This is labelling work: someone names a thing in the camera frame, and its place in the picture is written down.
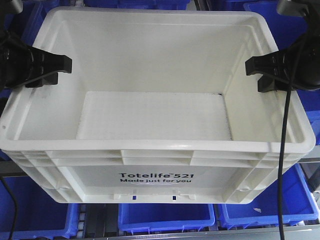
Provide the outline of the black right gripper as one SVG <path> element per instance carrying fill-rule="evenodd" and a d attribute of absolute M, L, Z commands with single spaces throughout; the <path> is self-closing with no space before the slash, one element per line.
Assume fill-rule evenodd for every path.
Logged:
<path fill-rule="evenodd" d="M 272 75 L 291 75 L 295 61 L 293 88 L 315 91 L 320 88 L 320 38 L 311 37 L 303 44 L 299 37 L 288 49 L 261 56 L 252 56 L 245 61 L 246 75 L 262 74 L 257 81 L 258 92 L 287 91 L 290 81 Z"/>

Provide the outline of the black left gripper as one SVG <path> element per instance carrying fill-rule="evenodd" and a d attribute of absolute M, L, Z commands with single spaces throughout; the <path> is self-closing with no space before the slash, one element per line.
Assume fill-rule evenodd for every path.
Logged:
<path fill-rule="evenodd" d="M 72 59 L 25 44 L 15 33 L 0 32 L 0 88 L 57 85 L 59 72 L 72 73 Z M 30 75 L 48 75 L 30 81 Z"/>

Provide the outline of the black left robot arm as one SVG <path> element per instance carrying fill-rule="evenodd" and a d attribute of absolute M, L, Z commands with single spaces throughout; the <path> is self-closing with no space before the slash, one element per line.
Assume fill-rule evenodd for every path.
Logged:
<path fill-rule="evenodd" d="M 7 31 L 6 15 L 22 11 L 21 0 L 0 2 L 0 89 L 57 85 L 59 72 L 72 72 L 72 59 L 27 45 L 15 33 Z"/>

